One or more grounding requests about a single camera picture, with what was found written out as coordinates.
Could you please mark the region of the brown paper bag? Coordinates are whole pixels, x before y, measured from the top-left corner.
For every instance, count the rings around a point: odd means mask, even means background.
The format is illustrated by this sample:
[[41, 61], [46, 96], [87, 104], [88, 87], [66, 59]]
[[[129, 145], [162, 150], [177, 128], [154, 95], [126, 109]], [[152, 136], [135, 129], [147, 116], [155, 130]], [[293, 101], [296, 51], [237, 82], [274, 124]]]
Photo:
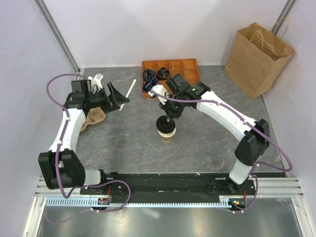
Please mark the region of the brown paper bag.
[[252, 99], [269, 91], [295, 50], [258, 23], [237, 31], [224, 72]]

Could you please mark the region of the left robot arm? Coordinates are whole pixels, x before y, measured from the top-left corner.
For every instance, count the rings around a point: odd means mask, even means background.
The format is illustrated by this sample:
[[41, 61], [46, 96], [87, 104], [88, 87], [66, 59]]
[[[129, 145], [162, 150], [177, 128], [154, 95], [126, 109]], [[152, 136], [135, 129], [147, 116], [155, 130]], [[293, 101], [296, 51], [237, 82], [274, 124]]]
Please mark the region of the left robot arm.
[[76, 155], [79, 133], [91, 109], [100, 108], [109, 113], [119, 110], [129, 99], [110, 82], [107, 84], [109, 94], [104, 88], [93, 92], [87, 79], [74, 80], [71, 86], [72, 92], [62, 105], [59, 131], [48, 151], [39, 154], [39, 166], [46, 186], [51, 190], [91, 185], [97, 194], [104, 194], [108, 190], [108, 181], [102, 178], [102, 171], [86, 170]]

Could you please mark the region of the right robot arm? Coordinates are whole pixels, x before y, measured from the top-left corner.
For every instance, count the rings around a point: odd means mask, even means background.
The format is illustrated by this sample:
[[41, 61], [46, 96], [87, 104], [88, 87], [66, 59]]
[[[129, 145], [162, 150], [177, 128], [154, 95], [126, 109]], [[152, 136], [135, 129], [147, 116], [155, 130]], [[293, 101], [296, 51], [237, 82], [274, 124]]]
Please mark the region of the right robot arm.
[[239, 144], [235, 150], [237, 159], [229, 173], [226, 188], [234, 195], [242, 191], [255, 162], [269, 147], [268, 122], [247, 117], [221, 100], [204, 83], [199, 81], [191, 85], [180, 74], [168, 79], [166, 86], [155, 85], [149, 95], [152, 98], [158, 97], [159, 106], [166, 113], [156, 121], [158, 133], [163, 140], [172, 139], [176, 132], [175, 120], [182, 115], [186, 107], [192, 107], [210, 116], [238, 140]]

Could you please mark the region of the cardboard cup carrier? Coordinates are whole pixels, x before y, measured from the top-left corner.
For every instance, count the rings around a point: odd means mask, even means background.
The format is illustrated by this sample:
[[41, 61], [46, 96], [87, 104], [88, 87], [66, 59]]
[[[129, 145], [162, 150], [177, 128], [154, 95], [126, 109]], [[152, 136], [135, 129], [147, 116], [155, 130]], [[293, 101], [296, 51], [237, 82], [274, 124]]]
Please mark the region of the cardboard cup carrier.
[[90, 109], [80, 131], [83, 132], [88, 125], [98, 124], [102, 122], [105, 118], [106, 114], [100, 107]]

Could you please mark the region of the black cup lid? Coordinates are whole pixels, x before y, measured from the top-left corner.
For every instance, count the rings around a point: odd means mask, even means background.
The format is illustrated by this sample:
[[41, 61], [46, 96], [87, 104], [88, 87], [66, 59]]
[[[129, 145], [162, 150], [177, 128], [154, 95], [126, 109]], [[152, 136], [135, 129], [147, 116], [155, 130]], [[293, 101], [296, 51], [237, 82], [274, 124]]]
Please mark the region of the black cup lid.
[[160, 116], [156, 121], [156, 128], [163, 134], [169, 134], [174, 131], [176, 124], [174, 119], [170, 119], [168, 116]]

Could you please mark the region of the brown paper coffee cup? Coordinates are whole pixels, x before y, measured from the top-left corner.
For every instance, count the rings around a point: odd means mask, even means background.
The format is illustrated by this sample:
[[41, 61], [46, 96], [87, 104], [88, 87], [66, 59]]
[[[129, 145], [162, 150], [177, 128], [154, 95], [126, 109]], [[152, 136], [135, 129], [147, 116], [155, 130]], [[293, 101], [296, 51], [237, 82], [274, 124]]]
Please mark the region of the brown paper coffee cup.
[[172, 140], [173, 136], [175, 135], [175, 133], [176, 133], [176, 128], [173, 129], [173, 131], [167, 132], [167, 133], [161, 132], [161, 131], [158, 130], [158, 133], [159, 133], [159, 135], [161, 136], [161, 138], [162, 138], [163, 141], [169, 142], [169, 141]]

